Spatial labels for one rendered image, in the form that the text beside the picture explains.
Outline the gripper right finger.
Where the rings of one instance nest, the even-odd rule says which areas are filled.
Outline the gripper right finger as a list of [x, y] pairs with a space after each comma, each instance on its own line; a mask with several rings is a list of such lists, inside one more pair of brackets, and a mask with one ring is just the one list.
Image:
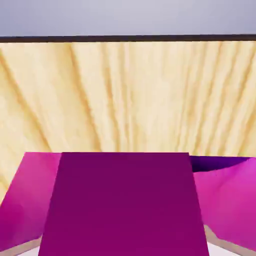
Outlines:
[[256, 251], [217, 238], [207, 225], [204, 231], [210, 256], [256, 256]]

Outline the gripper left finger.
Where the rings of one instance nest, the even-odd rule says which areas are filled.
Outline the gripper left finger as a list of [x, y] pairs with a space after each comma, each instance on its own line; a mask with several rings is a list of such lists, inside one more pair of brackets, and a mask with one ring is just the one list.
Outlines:
[[0, 241], [0, 256], [17, 256], [40, 246], [42, 236], [30, 239], [11, 239]]

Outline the small magenta cube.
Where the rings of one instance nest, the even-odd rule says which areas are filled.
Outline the small magenta cube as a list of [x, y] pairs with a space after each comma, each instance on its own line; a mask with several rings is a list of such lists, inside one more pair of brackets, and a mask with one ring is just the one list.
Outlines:
[[209, 256], [189, 155], [64, 152], [38, 256]]

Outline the large pink box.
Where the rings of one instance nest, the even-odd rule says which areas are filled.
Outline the large pink box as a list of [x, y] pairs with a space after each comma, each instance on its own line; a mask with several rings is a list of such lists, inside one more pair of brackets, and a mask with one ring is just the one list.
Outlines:
[[[63, 153], [25, 153], [0, 204], [0, 241], [43, 238]], [[256, 157], [189, 159], [203, 228], [256, 251]]]

